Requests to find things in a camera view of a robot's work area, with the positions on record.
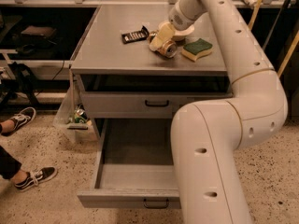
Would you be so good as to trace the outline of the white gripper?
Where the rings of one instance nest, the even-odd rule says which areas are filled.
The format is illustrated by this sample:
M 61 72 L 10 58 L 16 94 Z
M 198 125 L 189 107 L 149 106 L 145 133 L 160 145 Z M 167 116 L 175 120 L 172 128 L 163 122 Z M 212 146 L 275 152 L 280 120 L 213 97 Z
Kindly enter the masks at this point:
M 158 50 L 166 41 L 171 39 L 175 34 L 175 28 L 183 31 L 195 23 L 192 3 L 189 1 L 176 2 L 169 11 L 168 19 L 173 25 L 170 22 L 164 23 L 154 35 L 149 37 L 149 48 L 152 51 Z

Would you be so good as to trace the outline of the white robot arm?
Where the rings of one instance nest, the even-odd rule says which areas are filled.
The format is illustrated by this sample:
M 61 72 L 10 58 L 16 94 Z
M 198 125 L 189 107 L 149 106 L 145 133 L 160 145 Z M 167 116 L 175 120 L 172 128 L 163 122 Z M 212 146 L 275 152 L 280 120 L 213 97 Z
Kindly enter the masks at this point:
M 288 114 L 285 91 L 232 0 L 179 0 L 150 41 L 158 50 L 175 31 L 208 14 L 233 95 L 193 102 L 173 117 L 171 149 L 184 224 L 251 224 L 233 152 L 274 135 Z

